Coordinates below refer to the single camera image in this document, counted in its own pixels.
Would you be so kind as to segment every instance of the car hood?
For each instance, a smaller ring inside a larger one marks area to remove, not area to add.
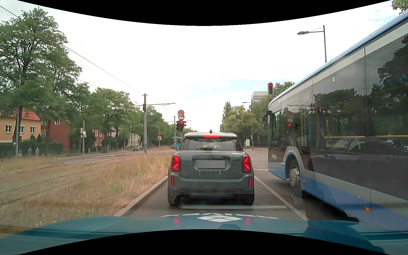
[[[0,254],[20,254],[95,238],[161,230],[248,230],[297,235],[383,252],[383,241],[408,233],[349,221],[293,221],[234,213],[189,213],[150,218],[88,217],[61,221],[0,239]]]

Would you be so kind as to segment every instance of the car tail light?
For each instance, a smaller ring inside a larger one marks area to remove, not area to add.
[[[243,156],[243,172],[244,173],[250,173],[251,172],[251,159],[248,157],[248,155]]]
[[[171,162],[171,171],[180,172],[180,155],[174,155]]]

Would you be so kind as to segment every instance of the bus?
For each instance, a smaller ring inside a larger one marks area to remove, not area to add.
[[[180,147],[180,141],[181,141],[181,139],[182,139],[182,138],[179,137],[179,136],[173,137],[173,143],[172,143],[173,149],[176,148],[176,147]]]
[[[408,10],[276,96],[262,126],[291,193],[408,230]]]

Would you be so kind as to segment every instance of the asphalt road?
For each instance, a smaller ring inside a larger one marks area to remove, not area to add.
[[[167,200],[168,184],[163,184],[134,211],[123,217],[158,217],[189,213],[231,213],[276,217],[290,220],[343,220],[352,221],[342,212],[326,203],[292,193],[287,183],[268,171],[267,151],[247,149],[252,159],[255,175],[255,199],[253,206],[235,205],[228,199],[210,203],[208,200],[187,199],[179,206],[170,206]]]

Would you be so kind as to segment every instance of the lamp post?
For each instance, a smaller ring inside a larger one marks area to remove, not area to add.
[[[157,125],[146,125],[146,126],[156,126],[158,128],[158,133],[160,133],[160,127]],[[158,139],[158,148],[160,148],[160,139]]]
[[[297,34],[309,34],[309,33],[320,33],[324,32],[324,53],[325,53],[325,62],[327,62],[327,46],[325,42],[325,25],[323,26],[324,31],[315,31],[315,32],[309,32],[309,31],[300,31]]]
[[[21,86],[21,72],[19,75],[19,87]],[[20,139],[20,115],[23,113],[23,108],[20,109],[20,106],[17,107],[17,120],[16,120],[16,140],[15,140],[15,158],[18,158],[18,143],[19,143],[19,139]]]

